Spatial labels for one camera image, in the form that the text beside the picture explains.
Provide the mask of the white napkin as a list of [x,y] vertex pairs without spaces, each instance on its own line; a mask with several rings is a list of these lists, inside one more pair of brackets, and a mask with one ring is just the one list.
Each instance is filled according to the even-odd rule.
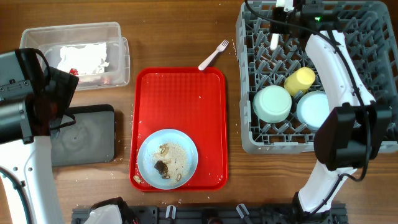
[[59,70],[69,72],[76,70],[79,75],[104,73],[109,66],[106,43],[87,44],[83,48],[62,47],[61,61],[57,65]]

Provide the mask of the white plastic fork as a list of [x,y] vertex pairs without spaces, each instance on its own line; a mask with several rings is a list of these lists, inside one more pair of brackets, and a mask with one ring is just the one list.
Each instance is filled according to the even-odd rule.
[[209,64],[213,61],[213,59],[227,48],[228,44],[228,40],[225,39],[224,41],[222,41],[222,43],[217,46],[216,50],[198,66],[198,69],[203,71],[205,68],[207,68]]

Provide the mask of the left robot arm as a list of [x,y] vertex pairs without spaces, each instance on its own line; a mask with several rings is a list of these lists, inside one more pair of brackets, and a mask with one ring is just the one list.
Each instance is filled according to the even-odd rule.
[[77,85],[39,49],[1,54],[1,182],[13,223],[63,223],[51,140],[76,122],[62,118]]

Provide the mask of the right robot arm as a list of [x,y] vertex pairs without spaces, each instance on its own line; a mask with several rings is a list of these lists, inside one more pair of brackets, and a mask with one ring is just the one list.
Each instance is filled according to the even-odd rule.
[[339,19],[325,14],[319,1],[276,4],[271,33],[297,38],[312,61],[330,114],[315,134],[317,163],[294,197],[298,219],[318,221],[345,180],[364,179],[381,146],[392,111],[379,105],[361,81],[349,56]]

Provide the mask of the light blue bowl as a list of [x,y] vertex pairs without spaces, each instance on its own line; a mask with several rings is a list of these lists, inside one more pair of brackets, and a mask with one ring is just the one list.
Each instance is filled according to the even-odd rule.
[[305,94],[297,104],[296,114],[308,129],[318,130],[330,114],[328,99],[324,91]]

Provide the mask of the light blue plate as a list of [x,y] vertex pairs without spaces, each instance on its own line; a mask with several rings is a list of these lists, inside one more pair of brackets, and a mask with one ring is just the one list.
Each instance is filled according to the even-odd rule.
[[[168,172],[160,175],[154,168],[157,161],[167,164]],[[198,167],[198,150],[185,133],[162,129],[149,135],[138,150],[137,166],[141,177],[160,190],[177,189],[185,185]]]

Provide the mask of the mint green bowl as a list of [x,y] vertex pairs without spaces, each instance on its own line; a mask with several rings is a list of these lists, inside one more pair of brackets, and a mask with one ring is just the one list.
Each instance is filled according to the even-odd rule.
[[252,107],[259,119],[267,123],[279,123],[288,117],[292,99],[285,88],[271,85],[255,94]]

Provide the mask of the yellow plastic cup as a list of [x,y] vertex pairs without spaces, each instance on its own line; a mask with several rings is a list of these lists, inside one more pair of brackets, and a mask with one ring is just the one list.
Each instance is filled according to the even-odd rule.
[[315,72],[308,67],[302,67],[291,74],[284,82],[284,88],[291,96],[299,91],[305,93],[315,81]]

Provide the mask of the white plastic spoon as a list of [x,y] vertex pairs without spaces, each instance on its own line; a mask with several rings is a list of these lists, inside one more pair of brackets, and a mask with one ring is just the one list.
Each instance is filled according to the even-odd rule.
[[279,34],[273,33],[270,41],[270,49],[274,51],[279,44]]

